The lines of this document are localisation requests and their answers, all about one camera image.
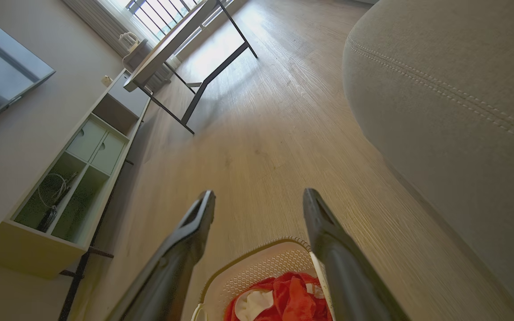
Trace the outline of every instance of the tv cabinet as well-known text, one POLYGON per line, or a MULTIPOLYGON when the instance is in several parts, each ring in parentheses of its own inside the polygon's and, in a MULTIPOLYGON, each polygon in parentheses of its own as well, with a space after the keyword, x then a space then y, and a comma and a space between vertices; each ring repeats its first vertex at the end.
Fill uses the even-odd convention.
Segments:
POLYGON ((54 278, 89 250, 149 104, 145 93, 123 88, 129 76, 125 70, 118 75, 31 191, 0 223, 0 265, 54 278), (69 189, 53 204, 52 218, 51 204, 43 204, 39 193, 45 199, 56 191, 57 181, 51 183, 57 177, 68 180, 69 189))

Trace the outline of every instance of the red cloth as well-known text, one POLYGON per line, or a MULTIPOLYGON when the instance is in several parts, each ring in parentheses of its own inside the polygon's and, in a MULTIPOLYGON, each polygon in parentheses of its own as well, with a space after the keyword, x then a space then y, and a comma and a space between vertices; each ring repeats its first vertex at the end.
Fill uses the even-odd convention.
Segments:
MULTIPOLYGON (((306 273, 287 272, 278 278, 268 278, 249 287, 273 290, 273 306, 261 312, 255 321, 332 321, 325 299, 307 293, 306 283, 320 286, 319 279, 306 273)), ((235 297, 225 310, 223 321, 239 321, 235 316, 235 297)))

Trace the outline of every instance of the window railing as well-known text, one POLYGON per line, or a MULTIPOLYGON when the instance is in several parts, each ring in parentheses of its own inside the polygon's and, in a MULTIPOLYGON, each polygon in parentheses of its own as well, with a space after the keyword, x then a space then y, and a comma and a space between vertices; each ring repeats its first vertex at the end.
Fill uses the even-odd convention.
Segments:
POLYGON ((132 0, 126 8, 159 40, 202 0, 132 0))

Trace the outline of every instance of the sofa stitching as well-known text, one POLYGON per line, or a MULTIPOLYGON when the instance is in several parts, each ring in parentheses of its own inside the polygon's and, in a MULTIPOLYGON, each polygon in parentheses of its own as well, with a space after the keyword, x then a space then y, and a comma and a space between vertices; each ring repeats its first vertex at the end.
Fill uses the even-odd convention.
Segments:
POLYGON ((405 63, 402 63, 402 62, 400 62, 400 61, 398 61, 398 60, 396 60, 396 59, 390 58, 390 57, 388 57, 387 55, 383 55, 383 54, 381 54, 381 53, 378 53, 377 51, 374 51, 374 50, 368 49, 367 47, 364 47, 363 45, 360 45, 359 43, 355 42, 355 41, 354 41, 354 40, 352 40, 352 39, 349 39, 349 41, 350 41, 351 43, 354 43, 356 46, 358 46, 358 47, 360 47, 360 48, 362 48, 362 49, 365 49, 365 50, 367 50, 367 51, 370 51, 371 53, 375 53, 376 55, 379 55, 379 56, 381 56, 381 57, 384 57, 384 58, 387 58, 387 59, 389 59, 389 60, 391 60, 391 61, 394 61, 394 62, 396 62, 396 63, 399 63, 400 65, 405 66, 405 67, 406 67, 406 68, 408 68, 408 69, 412 69, 413 71, 415 71, 415 72, 419 73, 420 75, 424 75, 424 76, 426 76, 428 79, 432 79, 432 80, 437 81, 437 82, 439 82, 439 83, 441 83, 441 84, 443 84, 443 85, 446 85, 446 86, 448 86, 449 88, 456 90, 458 93, 461 93, 463 96, 465 96, 465 97, 469 97, 470 99, 473 99, 473 100, 475 100, 475 101, 479 102, 479 104, 483 104, 483 105, 487 106, 488 108, 491 108, 492 110, 497 111, 498 113, 500 113, 501 115, 503 115, 505 118, 508 118, 508 119, 510 119, 510 120, 512 120, 512 121, 514 121, 514 117, 512 117, 511 115, 506 114, 506 112, 501 111, 501 110, 499 110, 498 108, 491 106, 491 104, 488 104, 488 103, 484 102, 483 100, 478 99, 477 97, 474 97, 474 96, 472 96, 472 95, 469 95, 468 93, 466 93, 466 92, 464 92, 464 91, 461 91, 461 90, 459 90, 459 89, 457 89, 457 88, 455 88, 455 87, 451 86, 450 84, 448 84, 448 83, 446 83, 446 82, 444 82, 444 81, 441 81, 441 80, 439 80, 439 79, 437 79, 437 78, 434 78, 434 77, 432 77, 432 76, 430 76, 430 75, 428 75, 428 74, 426 74, 426 73, 424 73, 424 72, 422 72, 422 71, 419 71, 418 69, 412 68, 412 67, 410 67, 410 66, 406 65, 405 63))
POLYGON ((469 106, 467 106, 466 104, 464 104, 462 101, 459 101, 459 100, 455 99, 454 97, 451 97, 450 95, 446 94, 444 91, 438 90, 438 89, 436 89, 436 88, 434 88, 434 87, 432 87, 432 86, 430 86, 430 85, 427 85, 426 83, 424 83, 424 82, 422 82, 422 81, 417 80, 416 78, 414 78, 414 77, 412 77, 412 76, 408 75, 407 73, 404 73, 403 71, 401 71, 401 70, 399 70, 399 69, 396 69, 396 68, 394 68, 394 67, 392 67, 392 66, 388 65, 387 63, 383 63, 382 61, 378 61, 378 60, 374 59, 373 57, 370 57, 369 55, 367 55, 367 54, 365 54, 365 53, 363 53, 363 52, 361 52, 361 51, 359 51, 359 50, 356 50, 356 49, 354 49, 354 48, 351 48, 351 49, 352 49, 353 51, 355 51, 355 52, 357 52, 357 53, 359 53, 359 54, 361 54, 361 55, 363 55, 363 56, 365 56, 365 57, 369 58, 369 59, 372 59, 373 61, 376 61, 377 63, 380 63, 380 64, 385 65, 386 67, 388 67, 388 68, 390 68, 390 69, 393 69, 393 70, 397 71, 397 72, 398 72, 398 73, 400 73, 401 75, 403 75, 403 76, 405 76, 405 77, 408 77, 409 79, 412 79, 412 80, 413 80, 413 81, 415 81, 416 83, 420 83, 421 85, 423 85, 423 86, 426 86, 426 87, 430 88, 432 91, 436 91, 438 94, 441 94, 441 96, 445 96, 446 98, 448 98, 448 99, 450 99, 450 100, 453 100, 454 102, 456 102, 456 103, 460 104, 461 106, 463 106, 463 107, 465 107, 465 108, 467 108, 467 109, 469 109, 469 110, 473 111, 475 114, 477 114, 477 115, 479 115, 479 116, 481 116, 481 117, 485 118, 486 120, 491 121, 493 124, 495 124, 495 125, 496 125, 496 126, 498 126, 499 128, 502 128, 503 130, 505 130, 505 131, 506 131, 506 132, 508 132, 509 134, 514 135, 514 132, 513 132, 512 130, 510 130, 510 129, 506 128, 505 126, 502 126, 501 124, 499 124, 498 122, 496 122, 495 120, 493 120, 491 117, 489 117, 489 116, 487 116, 487 115, 484 115, 484 114, 482 114, 481 112, 479 112, 479 111, 477 111, 477 110, 475 110, 475 109, 473 109, 473 108, 470 108, 469 106))

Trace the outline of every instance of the sheer white curtain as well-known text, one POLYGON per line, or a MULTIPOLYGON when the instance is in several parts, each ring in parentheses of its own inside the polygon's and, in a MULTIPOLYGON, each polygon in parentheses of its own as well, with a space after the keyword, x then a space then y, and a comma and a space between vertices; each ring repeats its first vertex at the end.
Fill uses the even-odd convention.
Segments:
POLYGON ((137 35, 140 40, 148 39, 150 47, 155 47, 158 43, 159 40, 156 36, 126 8, 129 0, 98 0, 98 2, 100 2, 100 4, 102 4, 124 27, 137 35))

